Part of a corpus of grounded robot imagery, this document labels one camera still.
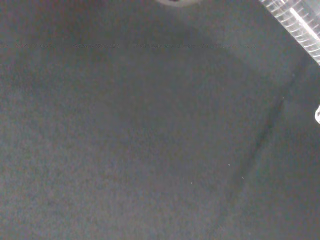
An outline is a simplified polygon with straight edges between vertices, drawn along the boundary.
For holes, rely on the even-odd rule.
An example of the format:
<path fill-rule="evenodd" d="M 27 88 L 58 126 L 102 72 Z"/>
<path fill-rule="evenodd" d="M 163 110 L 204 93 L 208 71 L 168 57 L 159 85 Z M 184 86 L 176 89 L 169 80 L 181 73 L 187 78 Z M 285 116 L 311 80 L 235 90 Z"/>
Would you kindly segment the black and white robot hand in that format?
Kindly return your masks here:
<path fill-rule="evenodd" d="M 183 8 L 199 4 L 202 0 L 156 0 L 156 2 L 170 7 Z"/>

